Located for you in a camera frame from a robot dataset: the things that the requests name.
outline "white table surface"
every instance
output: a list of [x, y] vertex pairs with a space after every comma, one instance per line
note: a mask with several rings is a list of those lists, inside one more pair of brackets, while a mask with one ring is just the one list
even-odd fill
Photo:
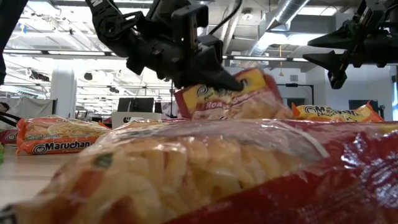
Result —
[[75, 154], [16, 156], [16, 148], [4, 148], [0, 164], [0, 209], [10, 202], [33, 197], [44, 188], [54, 172]]

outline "ceiling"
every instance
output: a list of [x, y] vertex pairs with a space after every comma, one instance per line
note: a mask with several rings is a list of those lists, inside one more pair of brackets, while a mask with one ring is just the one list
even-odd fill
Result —
[[[144, 14], [148, 12], [150, 2], [118, 0], [115, 1], [122, 13], [142, 10]], [[194, 4], [206, 4], [209, 7], [209, 23], [207, 31], [214, 28], [219, 23], [225, 10], [231, 7], [232, 0], [214, 1], [192, 1]], [[237, 25], [231, 31], [231, 38], [225, 43], [229, 43], [226, 54], [244, 55], [253, 48], [259, 37], [259, 24], [262, 15], [277, 9], [278, 0], [244, 0], [243, 8], [250, 9], [251, 18], [245, 19], [243, 14], [239, 14]], [[358, 4], [358, 1], [348, 0], [311, 0], [299, 13], [299, 15], [313, 16], [332, 16], [337, 11], [349, 12], [351, 8]], [[221, 38], [221, 29], [215, 32], [215, 36]], [[102, 44], [96, 34], [91, 22], [91, 12], [81, 0], [35, 0], [29, 1], [21, 15], [18, 26], [15, 28], [7, 49], [39, 49], [39, 50], [71, 50], [71, 51], [109, 51]], [[301, 57], [304, 53], [327, 52], [327, 49], [316, 49], [308, 46], [281, 44], [280, 47], [268, 47], [265, 54], [269, 56]], [[42, 82], [29, 78], [30, 71], [40, 72], [49, 78], [52, 70], [59, 60], [48, 57], [16, 57], [15, 55], [5, 55], [4, 59], [7, 66], [6, 83], [43, 83], [44, 86], [18, 86], [18, 91], [25, 91], [38, 95], [38, 97], [49, 97], [49, 82]], [[129, 71], [122, 58], [100, 59], [92, 57], [90, 59], [75, 59], [71, 57], [62, 58], [62, 63], [70, 63], [76, 69], [78, 77], [78, 105], [85, 106], [86, 109], [96, 110], [99, 113], [107, 114], [117, 107], [117, 99], [121, 96], [160, 96], [163, 100], [170, 100], [170, 82], [157, 79], [156, 74], [145, 69], [141, 75], [136, 75]], [[231, 66], [241, 66], [242, 63], [233, 63]], [[269, 62], [262, 65], [273, 69], [280, 66], [279, 62]], [[308, 69], [312, 65], [309, 63], [285, 62], [283, 67]], [[84, 74], [90, 72], [94, 79], [88, 81], [84, 79]], [[91, 88], [88, 85], [103, 85]], [[119, 94], [110, 92], [109, 85], [126, 86], [119, 87]], [[3, 94], [15, 95], [16, 90], [10, 86], [0, 88]], [[96, 98], [105, 97], [110, 100], [100, 101]]]

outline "ceiling duct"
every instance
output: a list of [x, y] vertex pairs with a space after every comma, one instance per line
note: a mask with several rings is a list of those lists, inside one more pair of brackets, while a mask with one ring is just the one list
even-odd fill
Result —
[[273, 12], [267, 13], [268, 15], [263, 18], [265, 21], [262, 21], [263, 24], [260, 24], [259, 31], [261, 31], [262, 27], [266, 27], [266, 29], [263, 31], [257, 43], [254, 44], [254, 47], [248, 52], [248, 55], [262, 56], [268, 48], [268, 32], [270, 30], [288, 31], [290, 29], [290, 22], [309, 1], [310, 0], [280, 0], [278, 8]]

